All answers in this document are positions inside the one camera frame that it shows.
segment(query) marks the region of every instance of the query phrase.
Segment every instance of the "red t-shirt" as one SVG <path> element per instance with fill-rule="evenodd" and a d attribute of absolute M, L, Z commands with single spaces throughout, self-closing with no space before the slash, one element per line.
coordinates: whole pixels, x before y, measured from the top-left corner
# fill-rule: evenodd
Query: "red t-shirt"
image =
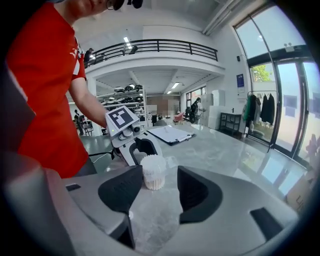
<path fill-rule="evenodd" d="M 52 3 L 45 3 L 26 22 L 6 57 L 35 113 L 18 152 L 62 178 L 75 175 L 88 159 L 66 97 L 71 81 L 86 77 L 83 58 L 74 30 Z"/>

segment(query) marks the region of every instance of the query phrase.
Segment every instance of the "black metal railing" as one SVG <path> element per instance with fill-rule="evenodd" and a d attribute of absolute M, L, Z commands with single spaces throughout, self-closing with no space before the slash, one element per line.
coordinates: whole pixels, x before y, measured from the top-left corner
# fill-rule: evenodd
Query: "black metal railing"
<path fill-rule="evenodd" d="M 118 43 L 97 50 L 92 53 L 94 58 L 90 58 L 90 61 L 86 64 L 86 67 L 90 67 L 92 65 L 95 65 L 103 61 L 107 61 L 112 58 L 146 52 L 185 53 L 191 55 L 198 55 L 218 61 L 218 51 L 216 49 L 202 44 L 171 39 L 143 39 Z"/>

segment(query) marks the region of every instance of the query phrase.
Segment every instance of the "white column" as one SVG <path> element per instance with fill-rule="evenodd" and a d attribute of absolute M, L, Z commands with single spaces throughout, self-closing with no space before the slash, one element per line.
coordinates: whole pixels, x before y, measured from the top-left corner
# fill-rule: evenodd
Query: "white column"
<path fill-rule="evenodd" d="M 96 85 L 96 79 L 92 78 L 92 77 L 88 77 L 87 78 L 87 85 L 88 85 L 88 90 L 89 92 L 93 95 L 93 96 L 97 96 L 97 85 Z M 95 122 L 92 122 L 92 126 L 93 126 L 93 133 L 92 135 L 94 136 L 100 136 L 102 135 L 102 131 L 101 131 L 101 126 Z"/>

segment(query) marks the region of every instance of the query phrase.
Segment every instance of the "man's hand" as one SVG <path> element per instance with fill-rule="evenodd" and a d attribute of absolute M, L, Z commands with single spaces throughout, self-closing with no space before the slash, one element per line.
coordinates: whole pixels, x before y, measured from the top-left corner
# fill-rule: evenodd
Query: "man's hand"
<path fill-rule="evenodd" d="M 104 128 L 107 127 L 105 117 L 107 111 L 89 92 L 83 77 L 72 80 L 69 92 L 76 106 L 88 119 Z"/>

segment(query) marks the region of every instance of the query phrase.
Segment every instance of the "clipboard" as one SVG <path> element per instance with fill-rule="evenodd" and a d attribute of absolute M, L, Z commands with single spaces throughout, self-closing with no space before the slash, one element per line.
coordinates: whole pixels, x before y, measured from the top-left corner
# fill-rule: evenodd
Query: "clipboard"
<path fill-rule="evenodd" d="M 161 141 L 169 144 L 170 146 L 176 145 L 180 142 L 187 141 L 196 136 L 192 132 L 173 128 L 170 125 L 148 130 L 150 134 L 157 137 Z"/>

